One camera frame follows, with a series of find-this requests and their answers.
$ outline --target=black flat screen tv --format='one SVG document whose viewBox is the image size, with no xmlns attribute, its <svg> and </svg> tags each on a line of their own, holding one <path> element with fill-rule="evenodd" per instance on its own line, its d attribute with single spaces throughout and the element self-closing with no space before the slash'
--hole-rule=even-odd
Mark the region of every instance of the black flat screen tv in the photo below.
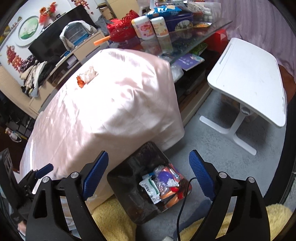
<svg viewBox="0 0 296 241">
<path fill-rule="evenodd" d="M 94 22 L 82 5 L 75 7 L 49 25 L 30 45 L 29 51 L 39 62 L 48 61 L 53 55 L 67 51 L 59 36 L 63 28 L 72 21 L 83 20 L 95 27 Z"/>
</svg>

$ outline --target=white table base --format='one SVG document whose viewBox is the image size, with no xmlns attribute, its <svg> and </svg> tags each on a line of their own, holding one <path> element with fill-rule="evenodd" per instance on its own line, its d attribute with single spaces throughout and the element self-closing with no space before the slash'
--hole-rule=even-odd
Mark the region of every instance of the white table base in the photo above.
<svg viewBox="0 0 296 241">
<path fill-rule="evenodd" d="M 236 135 L 237 129 L 239 128 L 239 126 L 243 122 L 245 116 L 247 116 L 247 115 L 240 111 L 237 118 L 235 119 L 234 123 L 228 129 L 217 125 L 216 123 L 212 122 L 211 120 L 209 120 L 208 118 L 206 118 L 204 116 L 200 117 L 200 121 L 207 124 L 209 127 L 213 128 L 214 130 L 218 131 L 223 136 L 225 136 L 227 139 L 238 144 L 240 147 L 244 148 L 246 151 L 248 151 L 252 155 L 256 155 L 257 151 L 253 147 L 251 147 L 249 144 L 247 144 L 246 142 L 244 142 L 243 140 L 238 138 Z"/>
</svg>

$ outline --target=pile of clothes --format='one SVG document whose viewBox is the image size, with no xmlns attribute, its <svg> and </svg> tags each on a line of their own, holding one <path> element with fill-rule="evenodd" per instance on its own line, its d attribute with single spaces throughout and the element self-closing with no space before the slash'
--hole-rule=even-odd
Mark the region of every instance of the pile of clothes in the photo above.
<svg viewBox="0 0 296 241">
<path fill-rule="evenodd" d="M 39 86 L 43 85 L 59 61 L 59 56 L 52 56 L 48 61 L 40 63 L 34 55 L 30 55 L 20 66 L 20 78 L 24 81 L 22 91 L 30 98 L 37 97 Z"/>
</svg>

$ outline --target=white tabletop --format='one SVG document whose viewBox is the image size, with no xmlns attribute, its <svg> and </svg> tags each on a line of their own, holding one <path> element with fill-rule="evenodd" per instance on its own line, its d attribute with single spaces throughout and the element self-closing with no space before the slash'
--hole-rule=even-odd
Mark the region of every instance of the white tabletop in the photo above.
<svg viewBox="0 0 296 241">
<path fill-rule="evenodd" d="M 277 61 L 267 51 L 232 38 L 208 75 L 208 83 L 268 122 L 286 122 L 284 88 Z"/>
</svg>

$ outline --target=white wall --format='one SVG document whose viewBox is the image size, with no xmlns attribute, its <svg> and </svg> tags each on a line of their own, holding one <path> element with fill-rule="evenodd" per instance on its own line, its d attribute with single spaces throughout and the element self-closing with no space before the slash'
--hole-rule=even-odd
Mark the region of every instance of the white wall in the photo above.
<svg viewBox="0 0 296 241">
<path fill-rule="evenodd" d="M 48 7 L 54 0 L 28 0 L 15 14 L 12 20 L 9 23 L 11 27 L 13 23 L 17 21 L 17 18 L 21 16 L 23 19 L 26 19 L 30 16 L 37 15 L 39 16 L 39 10 L 42 7 Z M 98 20 L 99 16 L 101 15 L 100 11 L 96 9 L 97 4 L 94 0 L 86 0 L 89 4 L 90 10 L 87 9 L 88 13 L 93 12 L 94 14 L 90 14 L 92 20 L 95 22 Z M 71 9 L 75 8 L 75 4 L 71 2 L 71 0 L 55 0 L 57 3 L 55 14 L 63 14 L 65 12 L 70 11 Z M 0 50 L 0 62 L 2 63 L 3 67 L 16 79 L 16 81 L 22 86 L 23 80 L 20 79 L 20 73 L 15 70 L 11 64 L 8 65 L 7 63 L 7 56 L 6 50 L 7 46 L 14 46 L 15 52 L 19 55 L 22 60 L 25 60 L 28 56 L 32 53 L 28 50 L 29 45 L 20 47 L 15 43 L 15 39 L 18 38 L 17 31 L 14 31 L 10 37 L 6 40 L 6 43 Z"/>
</svg>

